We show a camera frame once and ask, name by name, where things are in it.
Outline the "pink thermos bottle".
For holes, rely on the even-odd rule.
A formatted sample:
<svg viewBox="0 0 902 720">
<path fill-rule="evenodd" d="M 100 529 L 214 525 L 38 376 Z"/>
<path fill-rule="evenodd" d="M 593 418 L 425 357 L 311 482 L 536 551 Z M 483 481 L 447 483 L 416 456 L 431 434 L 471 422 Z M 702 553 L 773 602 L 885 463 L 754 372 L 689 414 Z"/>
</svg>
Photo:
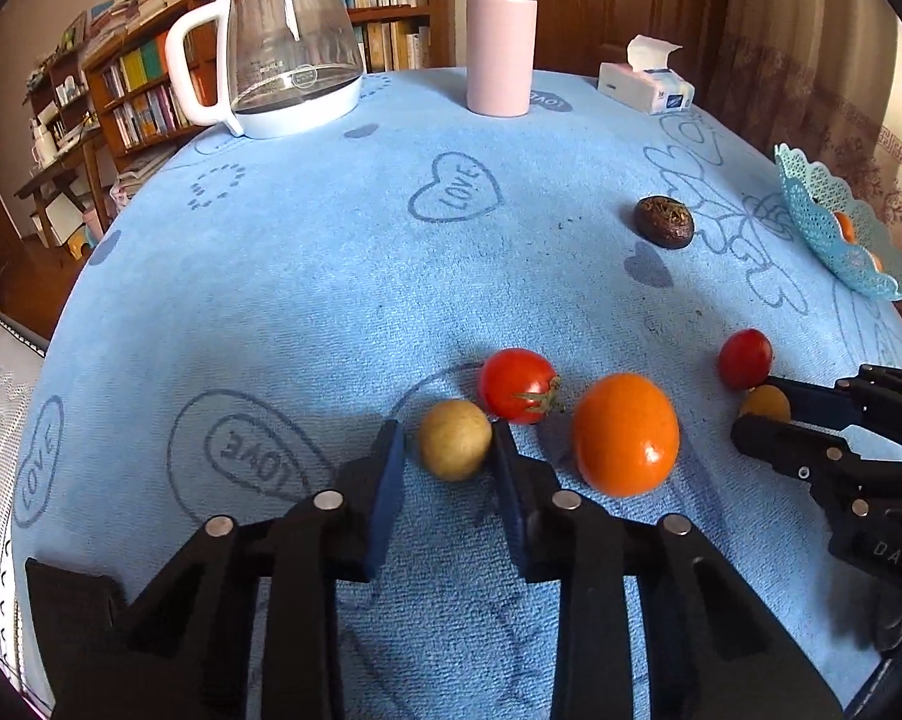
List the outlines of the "pink thermos bottle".
<svg viewBox="0 0 902 720">
<path fill-rule="evenodd" d="M 521 117 L 531 105 L 537 0 L 467 0 L 467 107 Z"/>
</svg>

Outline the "wooden side table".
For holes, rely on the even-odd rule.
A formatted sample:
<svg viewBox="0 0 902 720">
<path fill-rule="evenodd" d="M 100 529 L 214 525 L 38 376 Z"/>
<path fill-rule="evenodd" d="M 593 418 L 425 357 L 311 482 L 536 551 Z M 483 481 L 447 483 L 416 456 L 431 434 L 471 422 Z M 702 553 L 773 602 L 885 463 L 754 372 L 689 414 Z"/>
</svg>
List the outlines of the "wooden side table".
<svg viewBox="0 0 902 720">
<path fill-rule="evenodd" d="M 95 125 L 85 128 L 81 137 L 65 153 L 58 154 L 57 158 L 47 167 L 39 169 L 23 187 L 19 187 L 14 196 L 17 199 L 31 199 L 34 203 L 35 214 L 39 220 L 39 234 L 44 238 L 47 247 L 55 247 L 52 240 L 52 223 L 47 215 L 47 208 L 58 195 L 64 195 L 76 210 L 83 210 L 80 197 L 71 190 L 71 184 L 76 181 L 76 169 L 81 167 L 85 171 L 86 185 L 91 192 L 92 208 L 98 218 L 101 231 L 106 232 L 110 228 L 110 216 L 106 206 L 106 192 L 101 182 L 99 172 L 98 151 L 106 146 L 103 127 Z"/>
</svg>

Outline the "brown patterned curtain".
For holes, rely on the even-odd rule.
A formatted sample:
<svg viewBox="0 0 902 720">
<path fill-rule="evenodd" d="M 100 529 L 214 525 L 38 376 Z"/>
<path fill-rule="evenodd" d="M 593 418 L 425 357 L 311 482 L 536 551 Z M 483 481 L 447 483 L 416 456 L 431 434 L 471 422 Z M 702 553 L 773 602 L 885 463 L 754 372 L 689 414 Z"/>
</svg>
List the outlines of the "brown patterned curtain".
<svg viewBox="0 0 902 720">
<path fill-rule="evenodd" d="M 902 250 L 902 22 L 887 0 L 727 0 L 703 106 L 763 153 L 787 143 L 826 164 Z"/>
</svg>

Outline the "red cherry tomato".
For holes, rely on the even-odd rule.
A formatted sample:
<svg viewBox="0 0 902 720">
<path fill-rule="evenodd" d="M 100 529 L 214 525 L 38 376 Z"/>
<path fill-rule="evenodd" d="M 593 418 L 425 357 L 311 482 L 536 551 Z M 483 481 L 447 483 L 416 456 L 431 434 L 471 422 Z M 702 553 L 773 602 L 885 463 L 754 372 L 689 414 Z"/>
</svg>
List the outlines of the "red cherry tomato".
<svg viewBox="0 0 902 720">
<path fill-rule="evenodd" d="M 542 421 L 558 398 L 561 379 L 544 356 L 524 348 L 501 349 L 483 362 L 478 398 L 495 418 L 514 424 Z"/>
<path fill-rule="evenodd" d="M 770 376 L 773 346 L 757 328 L 730 335 L 718 355 L 718 376 L 730 390 L 759 387 Z"/>
</svg>

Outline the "light blue lattice basket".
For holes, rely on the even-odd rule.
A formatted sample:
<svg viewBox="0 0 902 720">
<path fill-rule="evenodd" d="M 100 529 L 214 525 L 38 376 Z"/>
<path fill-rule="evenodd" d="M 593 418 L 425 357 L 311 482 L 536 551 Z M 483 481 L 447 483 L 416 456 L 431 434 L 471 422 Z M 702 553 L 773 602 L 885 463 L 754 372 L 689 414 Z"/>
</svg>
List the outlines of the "light blue lattice basket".
<svg viewBox="0 0 902 720">
<path fill-rule="evenodd" d="M 848 182 L 833 176 L 802 149 L 773 148 L 784 203 L 809 249 L 846 288 L 866 298 L 902 301 L 902 252 L 869 203 L 856 199 Z M 858 242 L 848 244 L 833 213 L 853 220 Z"/>
</svg>

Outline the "wooden bookshelf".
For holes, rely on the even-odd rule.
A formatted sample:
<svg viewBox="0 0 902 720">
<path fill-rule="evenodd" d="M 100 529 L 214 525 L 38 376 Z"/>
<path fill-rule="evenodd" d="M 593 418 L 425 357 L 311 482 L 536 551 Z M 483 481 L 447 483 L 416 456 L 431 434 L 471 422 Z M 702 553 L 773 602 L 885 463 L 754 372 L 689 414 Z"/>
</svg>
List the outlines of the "wooden bookshelf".
<svg viewBox="0 0 902 720">
<path fill-rule="evenodd" d="M 81 16 L 29 78 L 31 133 L 53 153 L 104 145 L 117 166 L 221 124 L 348 109 L 386 71 L 444 65 L 449 0 L 120 0 Z"/>
</svg>

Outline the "blue patterned tablecloth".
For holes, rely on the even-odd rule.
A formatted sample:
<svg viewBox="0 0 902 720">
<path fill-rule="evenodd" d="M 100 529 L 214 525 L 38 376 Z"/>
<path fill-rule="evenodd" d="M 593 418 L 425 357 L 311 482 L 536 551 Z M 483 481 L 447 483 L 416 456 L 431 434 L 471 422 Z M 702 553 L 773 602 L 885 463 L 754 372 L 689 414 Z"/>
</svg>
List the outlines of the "blue patterned tablecloth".
<svg viewBox="0 0 902 720">
<path fill-rule="evenodd" d="M 690 518 L 841 700 L 879 657 L 872 580 L 826 547 L 809 493 L 729 439 L 716 356 L 757 328 L 778 374 L 902 367 L 892 304 L 849 291 L 787 215 L 775 165 L 698 109 L 645 115 L 538 73 L 519 119 L 472 114 L 457 70 L 371 75 L 314 132 L 195 138 L 92 252 L 34 388 L 13 554 L 140 593 L 207 518 L 267 520 L 330 483 L 389 418 L 469 398 L 503 348 L 545 356 L 560 410 L 517 444 L 581 479 L 576 401 L 636 372 L 680 455 L 609 511 Z M 685 249 L 636 231 L 649 195 L 695 220 Z"/>
</svg>

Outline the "tissue pack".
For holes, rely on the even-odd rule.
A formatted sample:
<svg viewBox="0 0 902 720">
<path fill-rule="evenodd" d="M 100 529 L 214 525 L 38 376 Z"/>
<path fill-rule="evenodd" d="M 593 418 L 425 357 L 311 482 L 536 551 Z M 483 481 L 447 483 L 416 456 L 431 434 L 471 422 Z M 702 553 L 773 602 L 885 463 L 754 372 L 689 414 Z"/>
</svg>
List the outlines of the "tissue pack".
<svg viewBox="0 0 902 720">
<path fill-rule="evenodd" d="M 638 34 L 628 43 L 625 62 L 602 62 L 597 89 L 643 114 L 687 110 L 695 99 L 695 86 L 669 65 L 675 50 L 680 50 L 679 44 Z"/>
</svg>

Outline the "orange tangerine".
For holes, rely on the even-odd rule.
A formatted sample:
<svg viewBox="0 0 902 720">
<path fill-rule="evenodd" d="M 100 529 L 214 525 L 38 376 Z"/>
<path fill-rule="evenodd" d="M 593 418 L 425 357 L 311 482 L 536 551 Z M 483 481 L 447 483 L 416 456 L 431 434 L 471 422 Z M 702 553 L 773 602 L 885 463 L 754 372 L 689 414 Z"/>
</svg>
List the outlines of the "orange tangerine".
<svg viewBox="0 0 902 720">
<path fill-rule="evenodd" d="M 843 213 L 843 211 L 835 211 L 833 216 L 835 216 L 835 220 L 837 220 L 838 226 L 840 227 L 841 237 L 848 242 L 848 244 L 855 244 L 858 242 L 853 220 L 851 220 L 846 213 Z"/>
<path fill-rule="evenodd" d="M 610 497 L 645 494 L 666 481 L 680 450 L 674 406 L 634 372 L 593 383 L 576 405 L 571 445 L 579 475 Z"/>
</svg>

